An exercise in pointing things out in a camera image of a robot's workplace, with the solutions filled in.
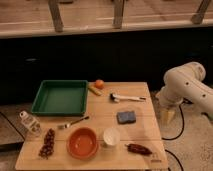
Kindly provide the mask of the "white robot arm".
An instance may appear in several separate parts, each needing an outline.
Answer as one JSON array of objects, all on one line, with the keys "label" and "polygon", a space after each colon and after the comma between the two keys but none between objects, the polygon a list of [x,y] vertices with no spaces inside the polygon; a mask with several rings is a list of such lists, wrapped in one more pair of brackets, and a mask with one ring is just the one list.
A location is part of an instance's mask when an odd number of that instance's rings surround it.
[{"label": "white robot arm", "polygon": [[164,108],[179,106],[183,99],[197,105],[213,124],[213,88],[203,80],[206,70],[199,62],[189,62],[165,72],[164,86],[157,93],[159,104]]}]

